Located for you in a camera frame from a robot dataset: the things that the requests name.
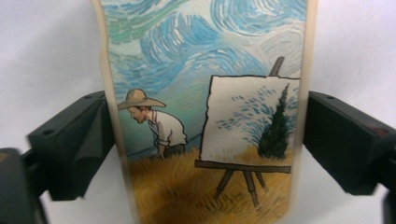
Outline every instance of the yellow field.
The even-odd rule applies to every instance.
[[[238,160],[260,165],[291,165],[292,155],[283,161],[258,157],[250,148]],[[234,172],[228,185],[215,200],[216,188],[224,170],[195,168],[199,150],[163,161],[131,162],[134,195],[142,223],[272,223],[287,210],[290,175],[262,174],[269,191],[257,178],[260,207],[253,205],[242,172]]]

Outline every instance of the canvas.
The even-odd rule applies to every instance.
[[[272,223],[283,217],[302,141],[306,43],[313,35],[307,15],[315,3],[93,4],[106,97],[137,219]]]

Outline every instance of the painter figure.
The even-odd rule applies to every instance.
[[[128,91],[125,101],[118,104],[118,109],[128,109],[131,118],[139,124],[148,122],[154,135],[154,146],[158,149],[153,158],[163,159],[183,153],[187,143],[183,124],[172,115],[152,109],[154,106],[166,105],[148,98],[142,90],[133,89]]]

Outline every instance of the cypress tree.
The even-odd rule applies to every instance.
[[[286,118],[284,115],[286,107],[286,99],[288,96],[289,83],[282,91],[276,112],[271,118],[271,125],[264,130],[262,138],[259,142],[259,155],[261,157],[278,159],[285,158],[286,147],[288,146],[288,129],[286,126]]]

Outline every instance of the white shirt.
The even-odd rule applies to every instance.
[[[159,144],[172,147],[185,145],[187,136],[184,134],[184,127],[177,118],[161,111],[152,111],[152,120],[148,121],[148,126],[154,133],[154,145]]]

